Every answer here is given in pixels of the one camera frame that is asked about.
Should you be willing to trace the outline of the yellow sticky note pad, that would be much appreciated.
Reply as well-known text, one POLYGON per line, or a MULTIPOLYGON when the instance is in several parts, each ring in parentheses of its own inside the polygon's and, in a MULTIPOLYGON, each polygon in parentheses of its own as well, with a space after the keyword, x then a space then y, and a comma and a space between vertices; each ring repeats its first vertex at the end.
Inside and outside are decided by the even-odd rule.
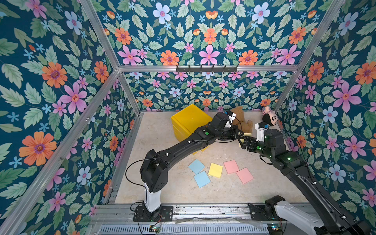
POLYGON ((211 163, 209 168, 209 175, 216 178, 221 178, 223 166, 211 163))
POLYGON ((238 138, 239 145, 242 149, 247 149, 252 143, 252 134, 244 133, 241 137, 238 138))

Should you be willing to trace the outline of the yellow plastic drawer cabinet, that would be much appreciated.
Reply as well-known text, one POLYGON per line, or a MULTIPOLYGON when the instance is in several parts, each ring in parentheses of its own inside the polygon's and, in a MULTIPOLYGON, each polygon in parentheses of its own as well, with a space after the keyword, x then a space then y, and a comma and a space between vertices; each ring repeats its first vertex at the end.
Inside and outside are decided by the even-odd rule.
POLYGON ((175 138, 181 142, 194 131, 212 121, 212 117, 192 104, 171 117, 175 138))

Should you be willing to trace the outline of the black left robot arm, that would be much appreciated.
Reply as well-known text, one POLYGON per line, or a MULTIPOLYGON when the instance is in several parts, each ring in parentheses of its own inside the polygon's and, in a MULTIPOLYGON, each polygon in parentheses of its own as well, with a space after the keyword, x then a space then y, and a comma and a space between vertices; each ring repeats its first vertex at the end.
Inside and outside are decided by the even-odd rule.
POLYGON ((153 213, 160 209, 161 190, 168 183, 168 171, 187 156, 203 150, 215 142, 227 143, 243 135, 238 126, 233 125, 237 115, 231 111, 218 112, 207 124, 197 128, 189 137, 178 144, 156 152, 150 150, 140 168, 146 189, 144 208, 153 213))

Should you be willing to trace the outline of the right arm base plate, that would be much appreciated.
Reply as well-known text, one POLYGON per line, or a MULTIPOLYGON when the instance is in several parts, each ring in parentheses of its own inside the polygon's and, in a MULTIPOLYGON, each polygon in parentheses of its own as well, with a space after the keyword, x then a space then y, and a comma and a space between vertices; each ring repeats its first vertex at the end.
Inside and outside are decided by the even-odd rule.
POLYGON ((279 220, 274 207, 269 204, 255 205, 252 203, 248 203, 248 207, 250 210, 251 218, 253 220, 259 220, 259 221, 279 220))

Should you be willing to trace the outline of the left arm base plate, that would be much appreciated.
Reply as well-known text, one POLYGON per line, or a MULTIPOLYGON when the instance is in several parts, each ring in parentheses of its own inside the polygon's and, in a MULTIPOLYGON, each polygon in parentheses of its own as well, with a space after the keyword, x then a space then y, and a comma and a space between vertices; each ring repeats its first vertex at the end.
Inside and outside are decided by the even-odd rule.
POLYGON ((135 208, 134 222, 169 222, 173 218, 173 206, 160 206, 156 211, 149 212, 144 205, 135 208))

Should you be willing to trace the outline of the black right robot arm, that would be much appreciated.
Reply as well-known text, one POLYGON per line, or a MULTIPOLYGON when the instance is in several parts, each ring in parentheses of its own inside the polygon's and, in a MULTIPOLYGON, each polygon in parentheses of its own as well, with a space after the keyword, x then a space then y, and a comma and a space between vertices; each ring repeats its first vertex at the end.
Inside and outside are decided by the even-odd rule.
POLYGON ((265 201, 265 215, 278 217, 304 231, 308 235, 369 235, 371 228, 365 221, 356 221, 343 206, 318 183, 307 163, 297 152, 288 151, 283 134, 276 129, 264 131, 263 141, 242 136, 242 149, 267 158, 271 165, 289 179, 308 200, 318 214, 317 217, 291 205, 281 196, 265 201))

